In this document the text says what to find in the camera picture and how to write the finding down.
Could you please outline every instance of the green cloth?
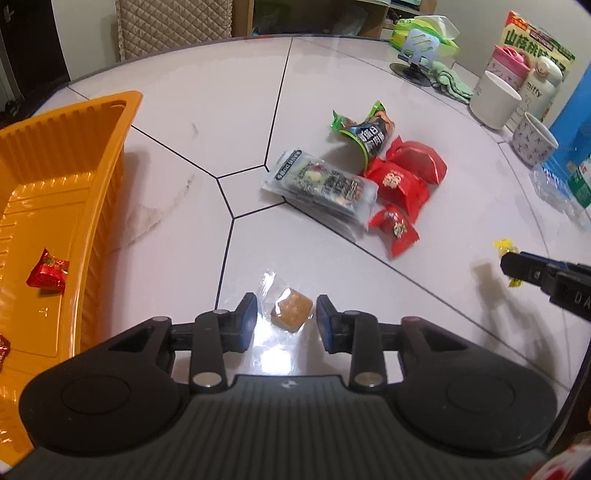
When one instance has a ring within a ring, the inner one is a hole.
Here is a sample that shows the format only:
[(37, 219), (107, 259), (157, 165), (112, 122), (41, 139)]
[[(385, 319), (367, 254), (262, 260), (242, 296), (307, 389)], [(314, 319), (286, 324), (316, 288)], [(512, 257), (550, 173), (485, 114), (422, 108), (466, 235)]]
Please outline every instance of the green cloth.
[(462, 81), (457, 72), (447, 68), (440, 61), (433, 61), (427, 77), (433, 87), (441, 89), (443, 93), (458, 102), (468, 104), (474, 95), (472, 89)]

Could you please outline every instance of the orange plastic tray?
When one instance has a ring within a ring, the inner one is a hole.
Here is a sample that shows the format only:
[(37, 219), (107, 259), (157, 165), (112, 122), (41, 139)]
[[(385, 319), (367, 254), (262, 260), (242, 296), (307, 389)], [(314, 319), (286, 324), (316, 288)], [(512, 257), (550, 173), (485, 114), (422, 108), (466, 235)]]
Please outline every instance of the orange plastic tray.
[[(35, 375), (96, 342), (100, 274), (123, 143), (142, 95), (77, 103), (0, 131), (0, 460), (32, 448), (18, 415)], [(25, 283), (43, 249), (70, 261), (66, 291)]]

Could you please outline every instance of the quilted cover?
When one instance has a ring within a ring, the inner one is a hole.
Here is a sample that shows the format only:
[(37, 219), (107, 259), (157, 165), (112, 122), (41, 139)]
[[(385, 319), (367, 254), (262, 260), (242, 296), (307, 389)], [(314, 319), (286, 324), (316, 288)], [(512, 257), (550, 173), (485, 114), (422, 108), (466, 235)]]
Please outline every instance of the quilted cover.
[(121, 60), (230, 37), (232, 0), (116, 0)]

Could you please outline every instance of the green snack bag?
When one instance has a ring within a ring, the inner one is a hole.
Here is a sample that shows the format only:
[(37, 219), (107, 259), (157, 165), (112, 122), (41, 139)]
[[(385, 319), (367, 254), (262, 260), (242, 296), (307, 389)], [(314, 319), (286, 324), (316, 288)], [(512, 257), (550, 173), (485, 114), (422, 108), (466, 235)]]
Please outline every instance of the green snack bag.
[(569, 188), (583, 208), (591, 205), (591, 155), (574, 172)]
[(359, 144), (365, 157), (364, 170), (367, 170), (369, 160), (373, 160), (378, 155), (382, 145), (394, 130), (394, 122), (386, 115), (386, 109), (382, 103), (375, 102), (368, 117), (361, 124), (356, 124), (350, 118), (339, 115), (333, 110), (333, 122), (330, 127), (351, 137)]

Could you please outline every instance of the white table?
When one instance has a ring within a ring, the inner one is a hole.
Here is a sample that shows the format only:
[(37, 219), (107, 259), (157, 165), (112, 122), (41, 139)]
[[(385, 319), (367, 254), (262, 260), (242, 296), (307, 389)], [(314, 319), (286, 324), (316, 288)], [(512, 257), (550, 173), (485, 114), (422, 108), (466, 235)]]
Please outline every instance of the white table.
[[(139, 90), (143, 103), (125, 143), (111, 251), (103, 279), (103, 337), (155, 315), (191, 322), (234, 309), (265, 270), (339, 310), (381, 322), (416, 315), (542, 372), (560, 404), (591, 338), (589, 324), (548, 303), (538, 288), (510, 290), (494, 240), (524, 251), (591, 263), (590, 237), (535, 195), (528, 170), (467, 106), (391, 73), (387, 43), (327, 37), (252, 38), (149, 57), (57, 92), (47, 110)], [(475, 77), (460, 69), (465, 81)], [(378, 235), (344, 231), (261, 191), (265, 163), (302, 148), (338, 165), (359, 161), (335, 135), (332, 110), (363, 119), (376, 100), (396, 135), (422, 141), (449, 166), (421, 212), (421, 236), (395, 260)], [(259, 322), (235, 373), (347, 378), (350, 358), (322, 350), (313, 323), (292, 335)], [(401, 378), (387, 354), (389, 381)], [(174, 369), (188, 376), (188, 358)]]

